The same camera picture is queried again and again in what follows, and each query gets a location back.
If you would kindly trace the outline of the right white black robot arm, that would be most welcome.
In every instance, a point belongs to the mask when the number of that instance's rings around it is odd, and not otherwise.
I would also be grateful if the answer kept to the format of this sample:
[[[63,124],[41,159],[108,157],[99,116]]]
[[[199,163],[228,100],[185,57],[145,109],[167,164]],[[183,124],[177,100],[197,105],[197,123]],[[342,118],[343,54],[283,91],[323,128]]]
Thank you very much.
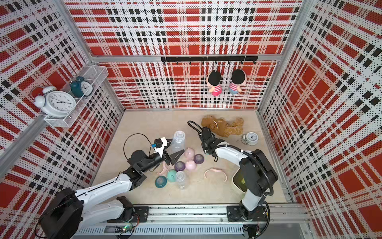
[[[199,127],[196,131],[205,154],[215,161],[225,159],[239,167],[247,187],[239,202],[239,215],[246,221],[253,220],[257,212],[265,209],[266,197],[274,194],[273,185],[278,181],[276,171],[261,150],[242,150],[217,138],[207,127]]]

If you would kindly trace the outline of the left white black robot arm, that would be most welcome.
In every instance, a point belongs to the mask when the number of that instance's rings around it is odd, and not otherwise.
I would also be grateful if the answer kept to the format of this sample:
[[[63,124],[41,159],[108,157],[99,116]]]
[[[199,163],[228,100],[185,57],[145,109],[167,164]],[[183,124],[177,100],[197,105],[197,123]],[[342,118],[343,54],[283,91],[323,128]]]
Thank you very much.
[[[152,144],[153,154],[136,150],[128,159],[129,167],[116,177],[80,190],[66,188],[56,194],[37,225],[44,239],[70,239],[80,229],[108,220],[130,223],[136,215],[133,204],[123,196],[139,187],[147,178],[144,174],[162,162],[175,165],[182,154],[167,152],[171,139],[158,138]]]

